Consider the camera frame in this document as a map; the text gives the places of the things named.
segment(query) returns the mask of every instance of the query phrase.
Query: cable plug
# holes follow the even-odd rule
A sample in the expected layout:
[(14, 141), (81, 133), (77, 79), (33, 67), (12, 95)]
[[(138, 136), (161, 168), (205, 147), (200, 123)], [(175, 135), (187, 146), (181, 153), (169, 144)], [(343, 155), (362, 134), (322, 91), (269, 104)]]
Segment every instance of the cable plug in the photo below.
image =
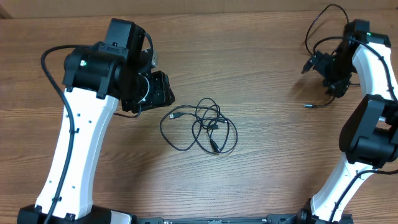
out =
[(308, 108), (308, 109), (312, 109), (312, 108), (314, 108), (314, 106), (313, 105), (303, 105), (304, 106), (304, 108)]
[(183, 115), (182, 112), (175, 112), (175, 113), (170, 114), (170, 115), (169, 115), (169, 118), (170, 118), (170, 119), (176, 119), (176, 118), (181, 117), (182, 115)]
[(220, 148), (218, 147), (217, 143), (210, 139), (211, 147), (213, 148), (214, 152), (220, 153)]

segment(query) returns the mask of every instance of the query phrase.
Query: black cable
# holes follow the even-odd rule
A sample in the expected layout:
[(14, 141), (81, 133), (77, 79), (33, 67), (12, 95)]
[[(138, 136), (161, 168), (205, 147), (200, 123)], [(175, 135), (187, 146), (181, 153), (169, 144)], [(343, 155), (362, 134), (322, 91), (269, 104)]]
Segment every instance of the black cable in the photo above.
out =
[(144, 34), (145, 37), (148, 39), (149, 42), (149, 46), (150, 46), (150, 58), (148, 60), (148, 62), (145, 64), (145, 66), (139, 70), (140, 74), (146, 73), (146, 72), (150, 72), (150, 68), (152, 65), (152, 59), (154, 58), (154, 44), (152, 43), (152, 38), (150, 37), (150, 35), (148, 33)]
[(346, 11), (345, 11), (341, 6), (339, 6), (339, 5), (337, 5), (337, 4), (329, 4), (329, 5), (328, 5), (324, 10), (322, 10), (322, 12), (319, 13), (319, 15), (314, 19), (314, 21), (313, 21), (312, 24), (310, 25), (310, 28), (308, 28), (307, 34), (305, 35), (305, 48), (307, 49), (307, 51), (309, 52), (310, 55), (312, 55), (312, 53), (311, 53), (311, 51), (310, 51), (310, 49), (308, 48), (308, 45), (307, 45), (307, 40), (308, 40), (308, 35), (309, 35), (309, 33), (310, 33), (310, 30), (311, 30), (311, 28), (313, 27), (313, 25), (315, 24), (315, 22), (319, 19), (319, 17), (322, 16), (322, 14), (323, 14), (330, 6), (335, 6), (335, 7), (338, 7), (339, 9), (341, 9), (341, 10), (343, 11), (344, 15), (346, 16), (347, 23), (349, 23), (348, 15), (347, 15)]
[(320, 45), (321, 43), (328, 41), (328, 40), (336, 40), (336, 39), (340, 39), (340, 40), (349, 40), (352, 41), (354, 43), (360, 44), (364, 47), (366, 47), (368, 50), (370, 50), (383, 64), (384, 67), (384, 71), (386, 72), (386, 77), (387, 77), (387, 85), (388, 85), (388, 91), (390, 92), (391, 98), (398, 104), (398, 99), (394, 94), (394, 88), (392, 87), (392, 82), (391, 82), (391, 77), (390, 77), (390, 71), (388, 69), (387, 63), (384, 60), (384, 57), (381, 56), (376, 50), (374, 50), (372, 47), (370, 47), (368, 44), (365, 44), (362, 41), (356, 40), (354, 38), (350, 38), (350, 37), (327, 37), (324, 38), (320, 41), (318, 41), (314, 46), (313, 46), (313, 53), (315, 54), (315, 52), (317, 51), (317, 47), (318, 45)]
[(141, 112), (142, 112), (141, 111), (141, 105), (138, 105), (138, 106), (139, 106), (138, 113), (136, 115), (134, 115), (134, 116), (129, 116), (129, 115), (121, 114), (121, 113), (113, 113), (113, 115), (121, 116), (123, 118), (138, 118), (141, 115)]
[(304, 108), (309, 108), (309, 109), (312, 109), (312, 108), (325, 108), (329, 104), (331, 104), (335, 100), (335, 98), (336, 97), (333, 97), (329, 102), (327, 102), (327, 103), (325, 103), (323, 105), (303, 105), (303, 106), (304, 106)]
[(50, 210), (47, 214), (47, 216), (45, 217), (44, 220), (44, 224), (47, 224), (55, 210), (55, 206), (57, 205), (57, 202), (60, 199), (60, 194), (61, 194), (61, 190), (62, 190), (62, 185), (63, 182), (65, 181), (65, 177), (67, 175), (68, 172), (68, 167), (69, 167), (69, 162), (70, 162), (70, 158), (72, 155), (72, 149), (73, 149), (73, 141), (75, 138), (75, 122), (73, 120), (73, 113), (72, 110), (70, 108), (70, 105), (68, 103), (68, 100), (65, 98), (65, 95), (63, 94), (62, 90), (60, 89), (60, 87), (57, 85), (57, 83), (55, 82), (55, 80), (52, 78), (49, 70), (47, 69), (47, 66), (45, 65), (45, 58), (46, 56), (56, 50), (60, 50), (60, 49), (68, 49), (68, 48), (77, 48), (77, 47), (89, 47), (88, 45), (62, 45), (62, 46), (57, 46), (57, 47), (53, 47), (51, 49), (46, 50), (41, 59), (41, 65), (42, 65), (42, 69), (45, 73), (45, 75), (47, 76), (48, 80), (50, 81), (51, 85), (54, 87), (55, 91), (58, 93), (59, 97), (61, 98), (63, 104), (65, 105), (65, 109), (68, 112), (68, 117), (69, 117), (69, 123), (70, 123), (70, 137), (69, 137), (69, 145), (68, 145), (68, 152), (67, 152), (67, 156), (65, 159), (65, 164), (63, 165), (63, 169), (62, 169), (62, 173), (61, 173), (61, 178), (60, 178), (60, 182), (58, 183), (57, 186), (57, 190), (55, 191), (55, 195), (54, 198), (52, 199), (52, 204), (50, 207)]
[[(202, 101), (204, 100), (210, 100), (213, 102), (213, 105), (211, 106), (200, 106), (200, 104), (202, 103)], [(186, 112), (175, 112), (177, 110), (180, 110), (182, 108), (191, 108), (191, 109), (195, 109), (195, 113), (186, 113)], [(202, 117), (200, 117), (198, 115), (198, 110), (206, 110), (203, 114)], [(216, 116), (214, 117), (206, 117), (207, 112), (209, 111), (213, 111), (216, 113)], [(195, 121), (192, 124), (192, 135), (193, 135), (193, 142), (191, 143), (191, 145), (189, 145), (187, 148), (185, 149), (179, 149), (177, 146), (175, 146), (173, 143), (170, 142), (169, 139), (167, 139), (166, 135), (163, 132), (162, 129), (162, 124), (164, 122), (164, 120), (169, 116), (170, 119), (176, 119), (179, 118), (181, 116), (184, 115), (189, 115), (189, 116), (194, 116), (195, 117)], [(225, 137), (225, 141), (223, 143), (223, 145), (221, 147), (218, 147), (217, 143), (214, 142), (214, 140), (212, 139), (212, 135), (213, 135), (213, 131), (215, 129), (218, 129), (218, 123), (226, 123), (227, 124), (227, 133), (226, 133), (226, 137)], [(200, 127), (199, 127), (199, 131), (197, 134), (195, 134), (195, 125), (199, 123)], [(224, 151), (225, 145), (228, 141), (228, 137), (229, 137), (229, 132), (230, 132), (230, 124), (232, 125), (234, 132), (235, 132), (235, 142), (234, 145), (228, 149), (227, 151)], [(238, 143), (238, 130), (236, 129), (235, 124), (228, 119), (227, 117), (225, 117), (222, 113), (221, 113), (221, 108), (219, 105), (216, 104), (216, 102), (214, 100), (212, 100), (211, 98), (203, 98), (199, 101), (199, 103), (196, 106), (192, 106), (192, 105), (181, 105), (178, 106), (174, 109), (172, 109), (170, 112), (168, 112), (160, 121), (160, 125), (159, 125), (159, 129), (160, 129), (160, 133), (162, 134), (163, 138), (167, 141), (168, 144), (170, 144), (174, 149), (178, 150), (178, 151), (187, 151), (188, 149), (190, 149), (195, 143), (197, 143), (205, 152), (210, 153), (210, 154), (222, 154), (222, 153), (229, 153), (232, 152), (234, 150), (234, 148), (236, 147), (237, 143)], [(204, 146), (202, 146), (202, 144), (199, 142), (198, 138), (199, 135), (201, 133), (201, 130), (204, 129), (207, 132), (207, 135), (209, 137), (210, 140), (210, 144), (211, 147), (213, 148), (213, 151), (209, 151), (207, 150)]]

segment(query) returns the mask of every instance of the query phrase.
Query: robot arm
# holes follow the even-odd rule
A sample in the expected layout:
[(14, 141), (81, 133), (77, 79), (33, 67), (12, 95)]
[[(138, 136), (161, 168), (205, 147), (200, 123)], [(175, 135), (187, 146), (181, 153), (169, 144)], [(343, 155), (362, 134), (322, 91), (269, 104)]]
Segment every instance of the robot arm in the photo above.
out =
[[(144, 37), (151, 48), (142, 50)], [(135, 223), (133, 215), (93, 205), (93, 181), (106, 128), (122, 102), (141, 113), (175, 99), (163, 72), (151, 73), (157, 57), (150, 36), (133, 22), (112, 19), (105, 42), (76, 48), (65, 59), (67, 99), (75, 138), (67, 174), (50, 223)], [(67, 158), (70, 114), (64, 108), (57, 148), (47, 181), (35, 205), (20, 209), (17, 223), (43, 223), (55, 198)]]
[[(391, 67), (391, 45), (389, 45), (388, 37), (372, 34), (368, 29), (369, 22), (354, 21), (346, 26), (345, 37), (354, 37), (367, 43), (384, 58), (389, 69), (394, 94), (398, 95), (397, 81)], [(311, 218), (325, 222), (332, 216), (333, 222), (339, 222), (349, 200), (361, 184), (373, 174), (366, 173), (356, 179), (359, 172), (377, 170), (386, 162), (394, 161), (398, 156), (397, 123), (392, 113), (396, 111), (397, 105), (392, 101), (383, 64), (365, 46), (353, 45), (349, 41), (343, 41), (336, 52), (337, 55), (335, 58), (332, 57), (329, 64), (325, 63), (328, 55), (325, 54), (325, 57), (320, 54), (326, 59), (323, 64), (315, 65), (315, 69), (325, 77), (324, 83), (328, 84), (329, 93), (336, 97), (344, 95), (346, 90), (344, 85), (348, 88), (351, 77), (347, 71), (353, 68), (352, 72), (358, 73), (364, 99), (341, 131), (340, 150), (342, 153), (337, 166), (326, 184), (310, 201)], [(376, 128), (380, 118), (386, 118), (386, 122), (393, 128), (390, 130)], [(336, 206), (346, 189), (349, 190)]]

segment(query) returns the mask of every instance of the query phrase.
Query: wood grain surface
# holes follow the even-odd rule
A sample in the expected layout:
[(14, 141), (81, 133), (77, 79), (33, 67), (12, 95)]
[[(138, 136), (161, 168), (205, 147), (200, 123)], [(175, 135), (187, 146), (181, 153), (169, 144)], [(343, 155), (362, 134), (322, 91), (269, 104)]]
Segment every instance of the wood grain surface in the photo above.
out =
[[(398, 73), (397, 10), (348, 11), (387, 34)], [(151, 34), (159, 70), (170, 77), (176, 102), (138, 119), (113, 117), (95, 177), (95, 204), (139, 217), (253, 217), (295, 213), (317, 193), (340, 156), (341, 127), (361, 101), (361, 90), (325, 109), (322, 78), (302, 75), (308, 59), (303, 40), (318, 11), (119, 16)], [(15, 223), (19, 208), (35, 203), (50, 169), (62, 118), (62, 102), (40, 67), (44, 50), (103, 40), (111, 17), (0, 20), (0, 223)], [(314, 27), (309, 45), (340, 35), (345, 19), (330, 11)], [(331, 41), (320, 50), (331, 51)], [(49, 55), (59, 84), (70, 50)], [(353, 75), (353, 82), (358, 82)], [(159, 121), (174, 106), (211, 97), (238, 127), (239, 142), (228, 156), (198, 146), (172, 149)], [(192, 120), (166, 121), (178, 146), (192, 141)], [(384, 170), (398, 168), (398, 162)], [(398, 177), (370, 177), (346, 213), (356, 223), (398, 223)]]
[(335, 3), (345, 9), (395, 9), (397, 0), (0, 0), (5, 18), (125, 16), (323, 10)]

